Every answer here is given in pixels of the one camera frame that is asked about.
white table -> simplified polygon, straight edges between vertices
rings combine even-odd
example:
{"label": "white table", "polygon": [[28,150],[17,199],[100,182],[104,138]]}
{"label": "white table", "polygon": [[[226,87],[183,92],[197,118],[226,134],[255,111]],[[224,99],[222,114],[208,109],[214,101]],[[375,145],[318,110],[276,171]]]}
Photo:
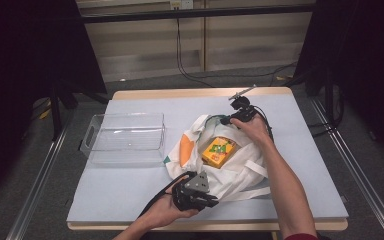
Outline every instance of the white table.
{"label": "white table", "polygon": [[[106,114],[163,112],[168,153],[201,114],[232,114],[227,100],[243,89],[175,89],[117,92]],[[300,178],[317,230],[344,230],[348,213],[304,118],[288,88],[256,88],[245,94],[266,113],[275,143]],[[109,168],[88,161],[67,224],[73,230],[122,230],[171,179],[165,167]],[[155,229],[165,231],[279,230],[270,198],[223,202],[197,216]]]}

wall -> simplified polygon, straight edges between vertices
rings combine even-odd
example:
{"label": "wall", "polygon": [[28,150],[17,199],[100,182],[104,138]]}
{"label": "wall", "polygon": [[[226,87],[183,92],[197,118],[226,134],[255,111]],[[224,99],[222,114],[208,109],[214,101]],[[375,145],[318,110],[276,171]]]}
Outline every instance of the wall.
{"label": "wall", "polygon": [[[170,10],[163,0],[77,0],[82,15]],[[195,0],[194,8],[308,4],[314,0]],[[297,61],[311,13],[180,19],[187,72]],[[174,19],[86,26],[104,81],[178,74]]]}

metal frame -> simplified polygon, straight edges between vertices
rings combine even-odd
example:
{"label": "metal frame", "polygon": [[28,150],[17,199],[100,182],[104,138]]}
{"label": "metal frame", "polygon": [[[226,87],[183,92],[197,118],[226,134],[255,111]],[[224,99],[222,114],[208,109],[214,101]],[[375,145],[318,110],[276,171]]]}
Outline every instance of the metal frame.
{"label": "metal frame", "polygon": [[360,188],[361,193],[363,194],[364,198],[366,199],[367,203],[371,207],[373,213],[384,229],[384,202],[379,197],[369,179],[364,174],[363,170],[358,164],[357,159],[352,154],[341,134],[334,128],[334,126],[329,124],[330,122],[326,116],[326,111],[323,108],[322,103],[316,98],[312,98],[311,103],[313,104],[313,107],[316,110],[320,120],[325,124],[326,130],[332,129],[329,131],[330,138],[332,139],[333,143],[338,149],[339,154],[344,160],[345,165],[347,165],[348,170]]}
{"label": "metal frame", "polygon": [[280,13],[300,13],[313,12],[316,9],[315,4],[300,5],[277,5],[263,7],[241,7],[241,8],[204,8],[189,9],[178,11],[156,11],[139,12],[124,14],[106,14],[106,15],[85,15],[80,19],[71,19],[72,21],[81,21],[88,23],[103,22],[127,22],[158,19],[180,19],[180,18],[199,18],[199,17],[221,17],[238,15],[259,15],[259,14],[280,14]]}
{"label": "metal frame", "polygon": [[43,162],[43,165],[36,177],[36,180],[30,190],[30,193],[26,201],[24,202],[23,208],[18,213],[17,218],[11,227],[11,230],[7,235],[7,240],[23,239],[27,227],[30,223],[30,220],[33,216],[33,213],[36,210],[36,206],[39,203],[39,199],[45,189],[45,184],[49,174],[51,173],[52,166],[54,165],[54,162],[56,161],[58,153],[64,142],[65,136],[67,134],[67,129],[71,125],[71,122],[74,118],[74,112],[75,110],[69,111],[67,122],[64,125],[61,134],[59,134],[56,141],[52,142],[49,152],[45,158],[45,161]]}

red sleeve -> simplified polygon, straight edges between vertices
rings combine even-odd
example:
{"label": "red sleeve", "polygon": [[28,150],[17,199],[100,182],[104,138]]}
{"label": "red sleeve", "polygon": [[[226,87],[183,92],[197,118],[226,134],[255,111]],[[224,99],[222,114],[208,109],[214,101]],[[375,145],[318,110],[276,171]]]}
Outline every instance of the red sleeve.
{"label": "red sleeve", "polygon": [[285,240],[318,240],[318,238],[310,234],[298,233],[285,238]]}

clear plastic container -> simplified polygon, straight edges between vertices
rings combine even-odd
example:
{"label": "clear plastic container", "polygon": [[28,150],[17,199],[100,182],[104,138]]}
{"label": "clear plastic container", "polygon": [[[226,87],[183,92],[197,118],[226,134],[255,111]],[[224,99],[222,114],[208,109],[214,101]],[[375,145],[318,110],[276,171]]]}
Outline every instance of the clear plastic container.
{"label": "clear plastic container", "polygon": [[156,167],[164,160],[164,114],[99,114],[92,117],[80,150],[93,163]]}

